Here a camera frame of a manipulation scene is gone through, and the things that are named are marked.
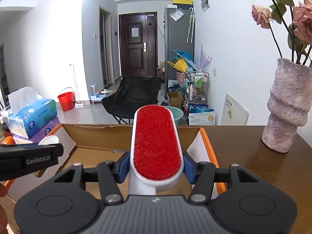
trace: door frame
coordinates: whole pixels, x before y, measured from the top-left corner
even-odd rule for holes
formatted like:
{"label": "door frame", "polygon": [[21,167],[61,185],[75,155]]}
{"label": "door frame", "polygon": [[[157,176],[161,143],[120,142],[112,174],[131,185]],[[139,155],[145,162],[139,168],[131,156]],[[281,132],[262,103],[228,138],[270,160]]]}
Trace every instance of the door frame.
{"label": "door frame", "polygon": [[[105,10],[99,9],[99,47],[100,47],[100,60],[101,60],[101,72],[102,72],[102,81],[103,81],[103,87],[105,88],[110,84],[110,79],[108,75],[108,65],[107,65],[107,47],[106,47],[106,24],[105,21],[107,20],[107,12]],[[104,75],[103,75],[103,61],[102,61],[102,55],[101,55],[101,29],[103,31],[103,50],[104,50],[104,65],[105,65],[105,73],[106,73],[106,81],[107,84],[104,85]]]}
{"label": "door frame", "polygon": [[[101,10],[105,12],[106,67],[107,67],[107,74],[108,74],[107,80],[109,84],[113,84],[115,82],[115,76],[114,76],[114,68],[113,68],[111,12],[99,6],[99,10],[98,10],[99,11],[99,24],[98,24],[99,27],[100,27],[100,17],[101,17],[100,11]],[[98,31],[98,38],[99,38],[99,60],[100,60],[101,75],[102,75],[102,81],[103,81],[103,70],[102,70],[102,64],[101,64],[100,29]]]}
{"label": "door frame", "polygon": [[121,18],[123,16],[136,16],[136,15],[154,15],[154,37],[155,37],[155,76],[157,76],[157,67],[158,67],[158,21],[157,21],[157,12],[138,12],[138,13],[127,13],[127,14],[120,14],[118,15],[118,24],[119,24],[119,50],[120,50],[120,67],[121,67],[121,77],[124,76],[124,67],[122,64],[122,42],[121,42]]}
{"label": "door frame", "polygon": [[[6,78],[7,78],[7,63],[6,63],[6,61],[5,61],[4,43],[0,44],[0,49],[1,49],[1,48],[2,48],[2,50],[3,50],[3,58],[4,58],[4,64],[3,64],[3,66],[4,66],[4,73],[5,73],[5,76],[6,76]],[[10,93],[11,91],[10,91],[10,86],[9,86],[8,78],[7,78],[7,88],[8,88],[9,93]],[[4,107],[7,107],[7,102],[6,102],[5,96],[4,96],[4,98],[3,98],[3,95],[2,95],[2,99],[3,99]]]}

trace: mop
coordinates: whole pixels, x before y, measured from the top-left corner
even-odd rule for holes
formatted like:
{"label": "mop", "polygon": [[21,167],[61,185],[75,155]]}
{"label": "mop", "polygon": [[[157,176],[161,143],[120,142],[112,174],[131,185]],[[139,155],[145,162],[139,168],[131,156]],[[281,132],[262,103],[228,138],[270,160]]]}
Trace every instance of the mop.
{"label": "mop", "polygon": [[75,102],[75,108],[84,107],[84,102],[80,101],[80,95],[79,95],[79,91],[78,91],[78,87],[77,87],[77,80],[76,80],[74,65],[71,65],[71,64],[69,64],[69,65],[71,67],[71,74],[73,76],[75,91],[76,91],[76,94],[78,97],[78,101]]}

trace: textured pink vase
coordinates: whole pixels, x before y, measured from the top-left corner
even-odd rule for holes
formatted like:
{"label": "textured pink vase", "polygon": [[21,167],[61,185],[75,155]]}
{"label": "textured pink vase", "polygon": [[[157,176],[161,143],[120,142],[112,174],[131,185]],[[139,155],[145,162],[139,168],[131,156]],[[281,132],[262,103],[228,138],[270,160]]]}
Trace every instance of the textured pink vase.
{"label": "textured pink vase", "polygon": [[271,114],[262,133],[266,146],[278,152],[288,152],[297,128],[308,121],[311,102],[312,69],[279,58],[267,105]]}

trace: gray refrigerator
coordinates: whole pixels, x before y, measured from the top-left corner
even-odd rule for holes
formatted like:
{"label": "gray refrigerator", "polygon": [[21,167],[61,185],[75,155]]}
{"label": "gray refrigerator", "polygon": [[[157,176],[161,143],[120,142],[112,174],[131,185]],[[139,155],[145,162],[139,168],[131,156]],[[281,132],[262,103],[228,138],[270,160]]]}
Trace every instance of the gray refrigerator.
{"label": "gray refrigerator", "polygon": [[190,10],[183,10],[184,15],[177,21],[170,16],[176,9],[165,9],[165,84],[168,89],[168,80],[177,80],[175,69],[167,61],[176,56],[172,50],[189,52],[194,59],[194,37],[191,43],[191,32],[188,42],[188,26],[190,23]]}

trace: black folding chair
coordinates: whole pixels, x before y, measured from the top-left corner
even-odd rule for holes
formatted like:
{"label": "black folding chair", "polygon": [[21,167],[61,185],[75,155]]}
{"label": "black folding chair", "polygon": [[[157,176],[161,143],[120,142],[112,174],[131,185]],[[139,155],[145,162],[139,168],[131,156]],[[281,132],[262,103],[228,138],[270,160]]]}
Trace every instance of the black folding chair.
{"label": "black folding chair", "polygon": [[105,110],[119,124],[130,124],[135,112],[145,105],[157,105],[158,92],[161,88],[159,77],[127,76],[124,77],[115,94],[102,99]]}

